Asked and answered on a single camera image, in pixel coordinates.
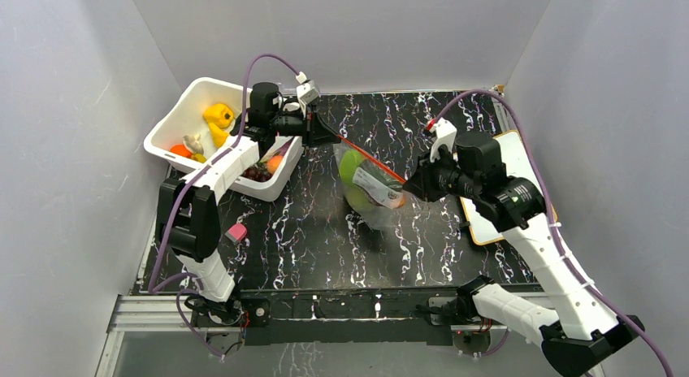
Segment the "green toy starfruit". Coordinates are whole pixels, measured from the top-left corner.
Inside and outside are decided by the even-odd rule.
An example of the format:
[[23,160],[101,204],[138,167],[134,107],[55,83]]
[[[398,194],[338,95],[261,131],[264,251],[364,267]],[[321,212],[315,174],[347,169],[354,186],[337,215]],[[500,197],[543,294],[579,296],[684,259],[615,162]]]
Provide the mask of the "green toy starfruit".
[[366,156],[356,149],[347,149],[341,156],[338,172],[342,182],[347,186],[354,186],[353,177]]

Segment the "green toy cabbage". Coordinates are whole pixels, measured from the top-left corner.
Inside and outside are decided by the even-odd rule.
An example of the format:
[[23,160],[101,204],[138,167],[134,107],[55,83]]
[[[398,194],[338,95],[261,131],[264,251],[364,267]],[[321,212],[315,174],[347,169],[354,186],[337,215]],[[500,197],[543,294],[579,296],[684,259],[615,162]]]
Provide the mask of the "green toy cabbage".
[[377,205],[370,199],[366,191],[358,186],[345,185],[344,196],[349,206],[359,214],[370,212],[377,208]]

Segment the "clear orange-zip bag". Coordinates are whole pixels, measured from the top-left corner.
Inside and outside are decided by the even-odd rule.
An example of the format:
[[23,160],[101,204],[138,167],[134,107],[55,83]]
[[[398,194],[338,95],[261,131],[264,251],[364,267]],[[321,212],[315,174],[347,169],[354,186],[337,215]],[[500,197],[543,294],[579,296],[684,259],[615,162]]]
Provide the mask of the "clear orange-zip bag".
[[[354,174],[353,183],[354,186],[358,186],[366,191],[370,199],[377,205],[377,208],[361,214],[355,212],[373,230],[383,231],[390,228],[394,212],[401,209],[408,201],[408,194],[403,189],[405,180],[351,141],[342,138],[341,143],[334,144],[332,148],[337,171],[341,156],[346,150],[358,150],[366,156],[366,161],[361,163]],[[340,181],[345,195],[345,184],[341,179]]]

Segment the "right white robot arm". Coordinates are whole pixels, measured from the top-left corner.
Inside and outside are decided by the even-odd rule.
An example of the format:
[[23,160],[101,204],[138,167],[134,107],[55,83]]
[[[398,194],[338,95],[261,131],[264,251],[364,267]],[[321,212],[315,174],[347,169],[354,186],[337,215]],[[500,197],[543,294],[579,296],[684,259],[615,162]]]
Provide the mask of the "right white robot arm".
[[454,300],[429,306],[430,314],[446,322],[502,323],[538,345],[563,376],[585,375],[644,329],[634,315],[597,300],[592,282],[574,273],[574,257],[548,221],[544,195],[531,180],[508,173],[500,143],[487,133],[437,132],[404,189],[426,202],[448,195],[471,201],[519,252],[552,304],[544,308],[481,275],[459,287]]

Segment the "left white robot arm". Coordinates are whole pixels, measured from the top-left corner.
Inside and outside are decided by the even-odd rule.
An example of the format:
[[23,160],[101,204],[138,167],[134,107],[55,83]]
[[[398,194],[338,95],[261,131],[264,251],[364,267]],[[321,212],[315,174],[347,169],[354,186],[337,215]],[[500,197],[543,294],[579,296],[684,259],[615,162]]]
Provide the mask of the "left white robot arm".
[[[318,86],[302,80],[295,96],[282,98],[277,84],[261,82],[242,89],[243,111],[229,145],[221,145],[201,169],[160,187],[156,237],[159,253],[172,249],[199,287],[193,310],[223,325],[234,325],[244,311],[236,283],[219,255],[218,201],[241,175],[274,145],[276,137],[301,138],[305,147],[337,144],[340,136],[315,110]],[[287,102],[297,104],[286,110]]]

